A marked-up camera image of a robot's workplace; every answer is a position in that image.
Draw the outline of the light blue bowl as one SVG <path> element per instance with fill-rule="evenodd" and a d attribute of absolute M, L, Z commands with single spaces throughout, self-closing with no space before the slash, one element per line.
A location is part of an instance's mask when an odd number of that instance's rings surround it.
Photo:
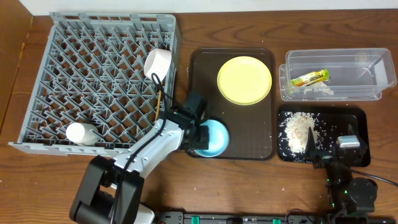
<path fill-rule="evenodd" d="M 216 157 L 222 154 L 229 144 L 229 132 L 220 121 L 209 119 L 201 126 L 208 127 L 209 145 L 208 149 L 197 149 L 195 152 L 202 157 Z"/>

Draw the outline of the wooden chopstick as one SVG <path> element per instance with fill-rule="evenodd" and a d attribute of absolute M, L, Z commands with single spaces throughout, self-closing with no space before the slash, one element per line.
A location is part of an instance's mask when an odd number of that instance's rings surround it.
<path fill-rule="evenodd" d="M 157 108 L 156 108 L 156 114 L 155 114 L 155 121 L 158 119 L 159 117 L 159 113 L 160 113 L 160 104 L 162 102 L 162 91 L 159 90 L 159 97 L 158 97 L 158 102 L 157 102 Z"/>

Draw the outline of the green snack wrapper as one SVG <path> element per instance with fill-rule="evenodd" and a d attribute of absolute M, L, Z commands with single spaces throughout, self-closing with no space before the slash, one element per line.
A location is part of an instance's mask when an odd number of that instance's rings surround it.
<path fill-rule="evenodd" d="M 327 69 L 324 69 L 301 75 L 300 77 L 291 80 L 291 84 L 293 84 L 293 86 L 309 86 L 314 83 L 326 81 L 329 79 L 330 73 Z"/>

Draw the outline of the yellow round plate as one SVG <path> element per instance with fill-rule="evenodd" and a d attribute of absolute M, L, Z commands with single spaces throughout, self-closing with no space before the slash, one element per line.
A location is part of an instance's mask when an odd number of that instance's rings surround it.
<path fill-rule="evenodd" d="M 271 71 L 254 57 L 234 57 L 219 69 L 217 86 L 228 101 L 237 105 L 254 105 L 270 93 Z"/>

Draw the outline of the white cup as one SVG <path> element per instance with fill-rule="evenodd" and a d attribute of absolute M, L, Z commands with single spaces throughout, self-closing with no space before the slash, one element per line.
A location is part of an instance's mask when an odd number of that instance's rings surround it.
<path fill-rule="evenodd" d="M 98 129 L 88 123 L 72 123 L 66 129 L 67 138 L 80 146 L 90 146 L 95 144 L 98 137 Z"/>

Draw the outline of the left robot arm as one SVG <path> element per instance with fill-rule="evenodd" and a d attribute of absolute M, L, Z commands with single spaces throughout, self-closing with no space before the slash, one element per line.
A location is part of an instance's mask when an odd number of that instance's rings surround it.
<path fill-rule="evenodd" d="M 128 150 L 107 159 L 94 157 L 82 178 L 69 217 L 75 223 L 152 223 L 153 210 L 141 204 L 145 178 L 171 152 L 207 149 L 209 130 L 200 124 L 207 102 L 191 92 Z"/>

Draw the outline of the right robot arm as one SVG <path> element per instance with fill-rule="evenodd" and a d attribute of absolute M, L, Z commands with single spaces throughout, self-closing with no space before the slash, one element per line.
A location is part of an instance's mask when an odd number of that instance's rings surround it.
<path fill-rule="evenodd" d="M 333 211 L 316 223 L 369 223 L 369 214 L 374 212 L 378 186 L 364 177 L 353 177 L 353 165 L 360 165 L 368 145 L 348 126 L 348 135 L 337 137 L 336 144 L 328 150 L 317 149 L 308 129 L 305 158 L 316 169 L 325 169 L 328 199 Z"/>

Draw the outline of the black waste tray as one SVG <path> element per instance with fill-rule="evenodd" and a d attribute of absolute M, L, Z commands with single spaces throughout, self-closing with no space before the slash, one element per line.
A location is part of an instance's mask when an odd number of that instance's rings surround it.
<path fill-rule="evenodd" d="M 285 116 L 280 116 L 282 112 L 305 112 L 320 114 L 319 120 L 321 123 L 321 129 L 325 133 L 324 139 L 321 141 L 320 150 L 331 149 L 336 144 L 337 137 L 348 135 L 348 125 L 351 124 L 356 129 L 356 134 L 363 139 L 369 146 L 368 138 L 368 127 L 366 114 L 360 108 L 339 108 L 339 107 L 326 107 L 326 106 L 311 106 L 311 105 L 282 105 L 279 108 L 278 114 L 278 134 L 282 130 L 279 125 Z M 309 163 L 306 160 L 305 153 L 301 156 L 293 158 L 293 156 L 283 156 L 283 152 L 287 152 L 285 147 L 287 143 L 282 143 L 282 138 L 278 135 L 278 155 L 279 158 L 285 162 L 298 162 L 298 163 Z M 370 149 L 366 154 L 368 159 L 366 166 L 371 162 Z"/>

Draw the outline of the spilled rice food waste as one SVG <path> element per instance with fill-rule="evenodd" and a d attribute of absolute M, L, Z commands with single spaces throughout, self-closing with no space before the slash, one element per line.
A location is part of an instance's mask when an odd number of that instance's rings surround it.
<path fill-rule="evenodd" d="M 312 130 L 312 135 L 316 147 L 321 148 L 321 141 L 325 137 L 324 131 L 321 129 L 321 121 L 319 120 L 319 113 L 305 113 L 305 112 L 282 112 L 280 116 L 285 116 L 279 125 L 282 130 L 279 137 L 282 138 L 282 143 L 287 143 L 283 152 L 283 156 L 293 156 L 296 158 L 305 152 L 308 141 L 308 131 Z"/>

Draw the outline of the clear plastic bin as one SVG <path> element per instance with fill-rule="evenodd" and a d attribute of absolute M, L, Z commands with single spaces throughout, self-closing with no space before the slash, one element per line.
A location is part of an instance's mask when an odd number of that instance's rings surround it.
<path fill-rule="evenodd" d="M 328 80 L 294 86 L 292 80 L 328 70 Z M 279 67 L 283 101 L 372 101 L 396 86 L 392 55 L 385 48 L 291 50 Z"/>

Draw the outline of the dark brown serving tray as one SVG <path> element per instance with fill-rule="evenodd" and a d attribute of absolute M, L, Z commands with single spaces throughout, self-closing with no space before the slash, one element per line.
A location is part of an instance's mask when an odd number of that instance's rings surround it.
<path fill-rule="evenodd" d="M 217 158 L 266 161 L 275 154 L 274 87 L 262 101 L 254 105 L 240 106 L 223 97 L 216 84 L 221 66 L 238 56 L 254 57 L 274 74 L 274 56 L 267 49 L 201 48 L 194 51 L 190 59 L 189 89 L 206 99 L 206 113 L 210 118 L 220 121 L 228 129 L 228 147 Z"/>

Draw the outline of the grey plastic dish rack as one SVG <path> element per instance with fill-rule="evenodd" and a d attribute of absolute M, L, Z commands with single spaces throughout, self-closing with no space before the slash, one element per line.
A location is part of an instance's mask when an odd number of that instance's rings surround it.
<path fill-rule="evenodd" d="M 159 91 L 144 75 L 153 49 L 172 53 L 163 80 L 174 91 L 181 36 L 171 14 L 51 13 L 50 30 L 19 138 L 29 154 L 113 157 L 154 125 Z M 66 136 L 72 123 L 98 129 L 98 141 L 80 146 Z"/>

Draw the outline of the black equipment rail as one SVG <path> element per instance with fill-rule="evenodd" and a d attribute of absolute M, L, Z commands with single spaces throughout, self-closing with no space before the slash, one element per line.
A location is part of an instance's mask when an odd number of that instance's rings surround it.
<path fill-rule="evenodd" d="M 334 217 L 327 215 L 309 215 L 299 209 L 293 209 L 285 215 L 227 215 L 214 213 L 158 212 L 155 214 L 155 224 L 328 224 L 328 223 L 370 223 L 397 224 L 391 218 L 368 217 Z"/>

